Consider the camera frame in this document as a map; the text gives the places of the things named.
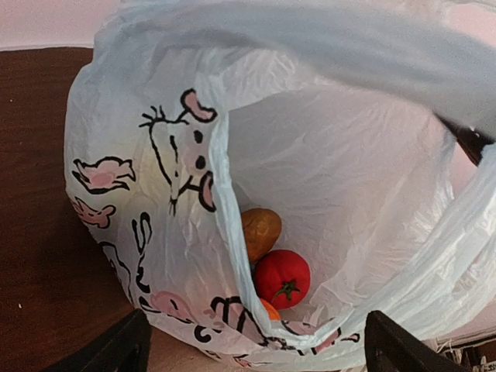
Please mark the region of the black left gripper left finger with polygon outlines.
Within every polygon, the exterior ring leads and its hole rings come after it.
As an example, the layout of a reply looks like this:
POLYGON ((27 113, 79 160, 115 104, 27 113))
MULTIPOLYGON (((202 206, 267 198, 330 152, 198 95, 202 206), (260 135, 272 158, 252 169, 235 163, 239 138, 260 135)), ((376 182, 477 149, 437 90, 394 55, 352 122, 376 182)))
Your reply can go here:
POLYGON ((146 371, 151 326, 137 309, 76 353, 52 364, 45 372, 146 371))

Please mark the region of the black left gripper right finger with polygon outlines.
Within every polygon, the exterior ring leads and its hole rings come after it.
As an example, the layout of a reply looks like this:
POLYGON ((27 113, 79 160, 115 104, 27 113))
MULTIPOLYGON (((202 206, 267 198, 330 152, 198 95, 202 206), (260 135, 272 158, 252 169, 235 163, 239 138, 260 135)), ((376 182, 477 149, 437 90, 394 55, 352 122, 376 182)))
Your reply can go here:
POLYGON ((439 355, 383 312, 367 315, 364 351, 370 372, 461 372, 466 371, 439 355))

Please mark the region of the orange mandarin fruit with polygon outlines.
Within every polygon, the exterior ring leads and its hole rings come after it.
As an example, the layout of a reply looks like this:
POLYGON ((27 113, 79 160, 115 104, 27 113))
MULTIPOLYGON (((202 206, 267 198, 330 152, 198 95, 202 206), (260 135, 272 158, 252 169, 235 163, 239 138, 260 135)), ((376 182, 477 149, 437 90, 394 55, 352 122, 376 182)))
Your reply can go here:
POLYGON ((281 316, 278 310, 270 302, 264 300, 263 298, 260 299, 260 302, 264 306, 271 321, 281 321, 281 316))

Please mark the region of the light blue plastic bag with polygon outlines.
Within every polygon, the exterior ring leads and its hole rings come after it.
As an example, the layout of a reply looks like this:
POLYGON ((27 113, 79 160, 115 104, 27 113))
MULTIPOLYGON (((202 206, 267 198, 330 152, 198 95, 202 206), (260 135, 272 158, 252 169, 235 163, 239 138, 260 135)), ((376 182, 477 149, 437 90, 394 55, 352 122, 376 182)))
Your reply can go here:
POLYGON ((455 194, 453 123, 495 133, 495 49, 342 1, 124 1, 71 86, 67 194, 152 327, 267 371, 364 362, 379 310, 426 340, 495 296, 495 148, 455 194), (241 213, 311 270, 271 321, 241 213))

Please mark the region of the red fruit in bag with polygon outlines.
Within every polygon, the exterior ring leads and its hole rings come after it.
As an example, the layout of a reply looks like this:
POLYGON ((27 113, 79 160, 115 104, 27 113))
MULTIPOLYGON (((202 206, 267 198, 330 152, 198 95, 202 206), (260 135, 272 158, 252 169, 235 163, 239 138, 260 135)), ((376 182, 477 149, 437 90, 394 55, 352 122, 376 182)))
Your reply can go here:
POLYGON ((260 298, 276 310, 285 310, 305 299, 311 284, 311 270, 296 252, 275 250, 256 264, 253 283, 260 298))

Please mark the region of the brown potato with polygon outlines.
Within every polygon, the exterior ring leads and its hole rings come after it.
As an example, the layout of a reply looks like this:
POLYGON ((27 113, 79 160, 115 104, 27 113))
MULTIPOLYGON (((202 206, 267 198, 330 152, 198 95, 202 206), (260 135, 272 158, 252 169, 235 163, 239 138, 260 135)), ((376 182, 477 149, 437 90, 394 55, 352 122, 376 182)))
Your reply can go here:
POLYGON ((243 234, 249 262, 266 255, 277 242, 282 231, 282 219, 267 208, 252 208, 241 213, 243 234))

